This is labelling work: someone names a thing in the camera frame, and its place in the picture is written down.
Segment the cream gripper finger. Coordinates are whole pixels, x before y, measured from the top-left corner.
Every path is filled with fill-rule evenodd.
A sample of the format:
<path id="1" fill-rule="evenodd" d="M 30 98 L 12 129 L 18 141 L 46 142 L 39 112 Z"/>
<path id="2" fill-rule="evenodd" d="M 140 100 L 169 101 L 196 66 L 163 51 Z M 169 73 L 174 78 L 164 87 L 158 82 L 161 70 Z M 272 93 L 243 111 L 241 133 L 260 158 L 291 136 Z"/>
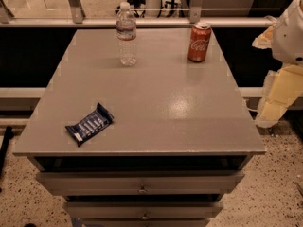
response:
<path id="1" fill-rule="evenodd" d="M 252 42 L 252 46 L 258 49 L 268 49 L 272 47 L 273 30 L 275 26 L 269 26 Z"/>
<path id="2" fill-rule="evenodd" d="M 302 65 L 284 63 L 277 72 L 270 70 L 263 83 L 256 125 L 261 128 L 273 127 L 302 94 Z"/>

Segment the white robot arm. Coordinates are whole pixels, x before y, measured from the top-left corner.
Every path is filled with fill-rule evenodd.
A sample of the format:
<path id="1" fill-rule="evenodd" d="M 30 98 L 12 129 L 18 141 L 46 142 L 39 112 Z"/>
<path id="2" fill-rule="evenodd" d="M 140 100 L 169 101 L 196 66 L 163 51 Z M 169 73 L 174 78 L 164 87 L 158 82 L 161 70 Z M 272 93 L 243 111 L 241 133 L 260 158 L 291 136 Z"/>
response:
<path id="1" fill-rule="evenodd" d="M 303 0 L 293 0 L 282 15 L 252 42 L 259 49 L 272 49 L 274 59 L 282 62 L 269 71 L 263 82 L 255 123 L 273 127 L 303 94 Z"/>

